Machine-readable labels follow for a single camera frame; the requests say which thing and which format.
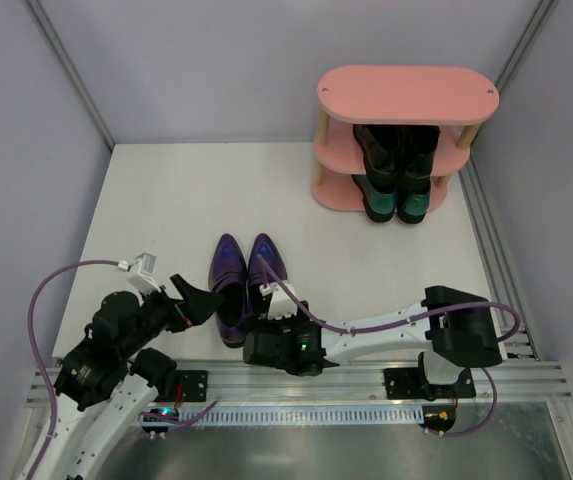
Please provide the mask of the purple shoe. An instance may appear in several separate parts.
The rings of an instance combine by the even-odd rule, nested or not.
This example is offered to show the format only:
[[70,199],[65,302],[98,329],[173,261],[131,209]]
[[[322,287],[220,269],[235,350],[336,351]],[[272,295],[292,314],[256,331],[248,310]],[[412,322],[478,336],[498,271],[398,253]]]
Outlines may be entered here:
[[235,238],[223,234],[213,254],[208,276],[209,289],[224,298],[215,319],[220,339],[228,348],[240,348],[246,338],[244,318],[249,312],[247,268]]
[[263,264],[258,259],[259,255],[281,280],[287,280],[288,276],[277,246],[269,235],[260,233],[254,240],[249,257],[247,292],[249,310],[256,315],[265,315],[270,300],[263,297],[260,292],[260,287],[264,285],[264,272]]

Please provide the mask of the green metallic shoe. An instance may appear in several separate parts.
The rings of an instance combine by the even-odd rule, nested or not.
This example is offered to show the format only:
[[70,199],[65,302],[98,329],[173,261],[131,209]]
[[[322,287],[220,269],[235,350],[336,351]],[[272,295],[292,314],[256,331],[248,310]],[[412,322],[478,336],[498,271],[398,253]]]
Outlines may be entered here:
[[390,221],[397,206],[396,186],[378,189],[365,175],[353,175],[352,181],[362,195],[362,204],[367,217],[375,223]]
[[397,215],[406,224],[421,223],[429,209],[431,186],[426,184],[421,189],[405,189],[400,187],[398,191]]

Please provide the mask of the black glossy shoe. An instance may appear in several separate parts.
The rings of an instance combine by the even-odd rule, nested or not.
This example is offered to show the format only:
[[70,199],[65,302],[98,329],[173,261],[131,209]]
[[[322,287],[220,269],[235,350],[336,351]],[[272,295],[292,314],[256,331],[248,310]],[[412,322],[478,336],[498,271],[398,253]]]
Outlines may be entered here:
[[416,191],[428,185],[440,134],[440,128],[434,125],[408,126],[405,129],[399,177],[402,188]]
[[392,192],[401,162],[400,128],[395,125],[356,124],[352,131],[362,151],[367,180],[381,192]]

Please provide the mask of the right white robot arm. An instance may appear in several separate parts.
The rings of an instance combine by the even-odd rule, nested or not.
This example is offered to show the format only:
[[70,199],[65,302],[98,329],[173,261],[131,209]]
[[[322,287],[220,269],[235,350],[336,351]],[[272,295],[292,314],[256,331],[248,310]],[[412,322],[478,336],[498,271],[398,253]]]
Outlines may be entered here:
[[365,356],[414,350],[417,388],[433,400],[449,393],[464,371],[505,359],[492,304],[445,286],[428,287],[423,299],[391,313],[339,324],[315,318],[288,285],[271,283],[259,292],[268,305],[245,322],[248,365],[318,376]]

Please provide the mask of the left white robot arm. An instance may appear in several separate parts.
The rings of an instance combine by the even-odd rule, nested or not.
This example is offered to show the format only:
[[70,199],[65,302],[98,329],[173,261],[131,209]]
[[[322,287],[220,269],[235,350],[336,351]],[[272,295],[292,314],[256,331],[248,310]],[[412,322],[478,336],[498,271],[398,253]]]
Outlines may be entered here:
[[19,476],[22,479],[89,479],[129,425],[156,399],[184,392],[175,360],[149,347],[165,331],[204,324],[222,295],[200,290],[180,275],[170,278],[180,296],[161,287],[106,296],[84,337],[45,381],[50,421]]

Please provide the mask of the pink three-tier shoe shelf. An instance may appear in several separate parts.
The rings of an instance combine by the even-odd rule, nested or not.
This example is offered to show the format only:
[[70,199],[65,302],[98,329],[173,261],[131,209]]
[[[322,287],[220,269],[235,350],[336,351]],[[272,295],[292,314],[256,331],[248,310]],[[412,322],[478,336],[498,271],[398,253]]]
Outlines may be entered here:
[[500,102],[497,88],[484,75],[448,66],[342,66],[321,78],[317,95],[311,193],[323,207],[344,212],[364,208],[352,181],[365,172],[354,125],[440,128],[429,204],[435,211],[448,195],[450,179],[467,163],[479,128]]

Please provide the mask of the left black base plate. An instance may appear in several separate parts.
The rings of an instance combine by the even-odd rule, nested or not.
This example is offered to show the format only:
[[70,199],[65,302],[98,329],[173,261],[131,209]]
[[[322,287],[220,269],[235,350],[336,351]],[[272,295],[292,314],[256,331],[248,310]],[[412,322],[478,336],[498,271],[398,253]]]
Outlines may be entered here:
[[172,403],[204,402],[207,396],[207,370],[175,370],[165,377],[156,400]]

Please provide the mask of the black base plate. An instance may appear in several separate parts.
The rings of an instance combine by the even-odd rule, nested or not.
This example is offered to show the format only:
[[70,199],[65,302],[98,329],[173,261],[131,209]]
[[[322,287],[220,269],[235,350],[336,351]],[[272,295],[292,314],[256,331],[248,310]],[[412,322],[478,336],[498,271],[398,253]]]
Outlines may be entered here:
[[175,370],[165,377],[156,400],[172,403],[204,402],[207,396],[207,370]]
[[388,400],[450,400],[476,397],[471,371],[464,369],[454,384],[429,384],[420,367],[387,368],[383,370]]

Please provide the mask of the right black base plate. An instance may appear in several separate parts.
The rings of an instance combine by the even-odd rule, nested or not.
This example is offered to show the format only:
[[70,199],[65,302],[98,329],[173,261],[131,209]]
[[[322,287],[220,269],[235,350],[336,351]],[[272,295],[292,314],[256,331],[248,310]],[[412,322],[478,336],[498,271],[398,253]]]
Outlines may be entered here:
[[464,369],[454,384],[429,384],[420,367],[387,368],[383,370],[388,400],[450,400],[476,397],[471,371]]

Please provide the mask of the aluminium mounting rail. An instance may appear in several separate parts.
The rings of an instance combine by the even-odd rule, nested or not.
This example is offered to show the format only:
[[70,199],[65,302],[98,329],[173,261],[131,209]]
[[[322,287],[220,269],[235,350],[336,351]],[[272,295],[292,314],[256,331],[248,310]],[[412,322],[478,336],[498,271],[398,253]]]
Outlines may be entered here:
[[[181,361],[181,370],[208,372],[206,400],[224,404],[368,403],[385,401],[384,371],[410,368],[413,361],[362,361],[332,367],[316,377],[291,376],[281,370],[235,361]],[[555,362],[508,360],[475,370],[477,402],[491,399],[494,382],[501,402],[570,401],[571,387]]]

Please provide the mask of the left aluminium frame post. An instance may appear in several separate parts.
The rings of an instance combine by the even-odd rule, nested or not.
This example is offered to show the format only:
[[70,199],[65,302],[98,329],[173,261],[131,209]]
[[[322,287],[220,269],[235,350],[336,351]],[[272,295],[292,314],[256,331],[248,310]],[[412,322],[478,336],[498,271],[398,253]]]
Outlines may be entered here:
[[24,0],[22,4],[25,6],[37,30],[48,45],[48,48],[53,53],[67,81],[81,102],[98,134],[103,139],[104,144],[110,151],[113,151],[116,145],[114,137],[79,73],[75,62],[68,53],[54,23],[50,19],[43,2],[39,0]]

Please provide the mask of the aluminium frame post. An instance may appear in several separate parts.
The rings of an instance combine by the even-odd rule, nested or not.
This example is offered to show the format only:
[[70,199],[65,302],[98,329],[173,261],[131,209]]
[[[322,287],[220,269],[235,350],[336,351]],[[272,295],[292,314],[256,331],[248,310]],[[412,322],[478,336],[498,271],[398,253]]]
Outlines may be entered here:
[[48,45],[48,48],[53,53],[67,81],[81,102],[98,134],[103,139],[104,144],[110,151],[113,151],[116,145],[114,137],[79,73],[75,62],[68,53],[54,23],[50,19],[43,2],[39,0],[24,0],[22,4],[25,6],[37,30]]
[[495,81],[499,95],[509,88],[558,4],[558,0],[536,2]]

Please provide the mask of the right aluminium frame post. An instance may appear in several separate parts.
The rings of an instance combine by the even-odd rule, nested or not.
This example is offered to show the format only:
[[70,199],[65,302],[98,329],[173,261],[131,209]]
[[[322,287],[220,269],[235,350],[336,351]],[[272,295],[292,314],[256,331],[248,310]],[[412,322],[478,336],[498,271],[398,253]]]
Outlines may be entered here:
[[495,81],[499,95],[509,88],[558,4],[558,0],[536,2]]

